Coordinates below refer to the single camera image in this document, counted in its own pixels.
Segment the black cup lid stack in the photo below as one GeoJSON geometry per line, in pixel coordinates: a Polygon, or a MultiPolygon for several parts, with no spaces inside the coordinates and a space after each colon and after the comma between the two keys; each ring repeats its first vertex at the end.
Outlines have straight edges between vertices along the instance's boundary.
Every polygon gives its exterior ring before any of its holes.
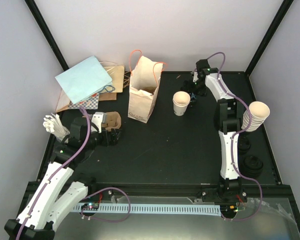
{"type": "Polygon", "coordinates": [[[240,135],[237,142],[238,153],[240,155],[246,154],[251,148],[251,142],[245,135],[240,135]]]}

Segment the white plastic cutlery bunch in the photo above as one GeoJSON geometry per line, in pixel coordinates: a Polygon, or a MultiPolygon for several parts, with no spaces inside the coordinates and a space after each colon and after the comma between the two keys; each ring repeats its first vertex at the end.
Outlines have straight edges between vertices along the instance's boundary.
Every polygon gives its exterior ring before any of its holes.
{"type": "Polygon", "coordinates": [[[46,115],[43,118],[43,127],[45,130],[54,135],[56,139],[61,142],[66,136],[70,134],[70,131],[62,124],[60,116],[56,114],[46,115]]]}

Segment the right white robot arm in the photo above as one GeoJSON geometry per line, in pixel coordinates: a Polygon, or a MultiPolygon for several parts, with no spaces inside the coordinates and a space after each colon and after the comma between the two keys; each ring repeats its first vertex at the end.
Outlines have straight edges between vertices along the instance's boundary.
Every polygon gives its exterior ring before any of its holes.
{"type": "Polygon", "coordinates": [[[216,195],[221,201],[230,202],[242,192],[238,141],[243,123],[243,107],[226,86],[219,69],[210,67],[207,59],[196,62],[193,86],[200,94],[210,90],[216,100],[213,122],[221,144],[221,170],[216,195]]]}

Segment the black paper coffee cup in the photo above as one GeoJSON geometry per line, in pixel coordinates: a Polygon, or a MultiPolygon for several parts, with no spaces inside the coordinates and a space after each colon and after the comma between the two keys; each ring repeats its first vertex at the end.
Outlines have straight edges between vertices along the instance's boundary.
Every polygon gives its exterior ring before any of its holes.
{"type": "Polygon", "coordinates": [[[190,102],[195,103],[197,101],[197,95],[195,93],[195,90],[193,90],[192,87],[188,87],[187,92],[190,95],[190,102]]]}

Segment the checkered paper bag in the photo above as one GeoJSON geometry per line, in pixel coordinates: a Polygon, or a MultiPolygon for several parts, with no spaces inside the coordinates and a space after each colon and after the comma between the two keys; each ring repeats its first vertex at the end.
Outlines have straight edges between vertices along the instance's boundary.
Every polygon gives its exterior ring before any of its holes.
{"type": "Polygon", "coordinates": [[[86,110],[97,110],[98,106],[99,106],[99,94],[95,93],[92,96],[90,96],[89,98],[78,102],[78,103],[72,103],[70,102],[70,104],[67,106],[67,108],[69,110],[74,110],[74,109],[79,109],[80,107],[83,107],[86,110]]]}

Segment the brown kraft paper bag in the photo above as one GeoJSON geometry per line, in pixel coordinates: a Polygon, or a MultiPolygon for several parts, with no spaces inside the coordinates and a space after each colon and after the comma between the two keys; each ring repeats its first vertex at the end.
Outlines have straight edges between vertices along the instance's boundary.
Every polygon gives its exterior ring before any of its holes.
{"type": "MultiPolygon", "coordinates": [[[[99,94],[99,102],[115,101],[117,99],[117,94],[123,92],[125,66],[113,65],[113,66],[105,66],[104,68],[112,78],[112,84],[107,85],[105,88],[102,88],[102,91],[96,94],[99,94]]],[[[62,90],[59,95],[59,99],[55,111],[59,113],[65,110],[69,110],[68,105],[70,104],[70,102],[71,100],[68,98],[66,93],[62,90]]]]}

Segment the light blue paper bag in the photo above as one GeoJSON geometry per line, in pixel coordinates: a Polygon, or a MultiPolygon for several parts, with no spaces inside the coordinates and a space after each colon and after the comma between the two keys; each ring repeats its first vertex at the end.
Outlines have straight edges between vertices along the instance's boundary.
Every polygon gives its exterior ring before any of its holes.
{"type": "Polygon", "coordinates": [[[111,76],[95,56],[86,58],[55,79],[73,104],[87,99],[112,83],[111,76]]]}

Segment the stack of white cups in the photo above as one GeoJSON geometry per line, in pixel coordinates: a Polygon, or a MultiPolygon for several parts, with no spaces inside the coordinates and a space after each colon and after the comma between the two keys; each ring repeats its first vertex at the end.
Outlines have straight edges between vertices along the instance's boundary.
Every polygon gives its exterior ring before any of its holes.
{"type": "Polygon", "coordinates": [[[253,132],[258,129],[269,117],[270,109],[265,103],[261,101],[254,101],[249,105],[249,111],[246,110],[243,114],[241,129],[246,129],[249,121],[251,120],[249,128],[247,128],[245,131],[253,132]]]}

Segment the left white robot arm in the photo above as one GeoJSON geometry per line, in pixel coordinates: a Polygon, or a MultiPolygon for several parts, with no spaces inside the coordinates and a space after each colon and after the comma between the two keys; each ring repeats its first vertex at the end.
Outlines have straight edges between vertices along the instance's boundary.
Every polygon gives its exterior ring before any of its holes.
{"type": "Polygon", "coordinates": [[[46,115],[43,126],[59,141],[50,158],[44,178],[24,210],[15,219],[9,219],[4,229],[11,240],[52,240],[73,208],[82,200],[96,195],[101,200],[103,190],[97,190],[94,177],[79,175],[61,193],[79,164],[87,160],[97,146],[114,146],[122,133],[122,119],[118,112],[88,114],[66,128],[58,114],[46,115]]]}

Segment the cream bear paper bag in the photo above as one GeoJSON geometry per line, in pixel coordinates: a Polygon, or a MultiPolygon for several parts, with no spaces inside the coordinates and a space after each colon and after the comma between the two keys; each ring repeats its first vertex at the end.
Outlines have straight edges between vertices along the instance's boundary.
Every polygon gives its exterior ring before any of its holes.
{"type": "Polygon", "coordinates": [[[128,117],[147,123],[156,104],[165,62],[152,61],[140,53],[130,69],[128,117]]]}

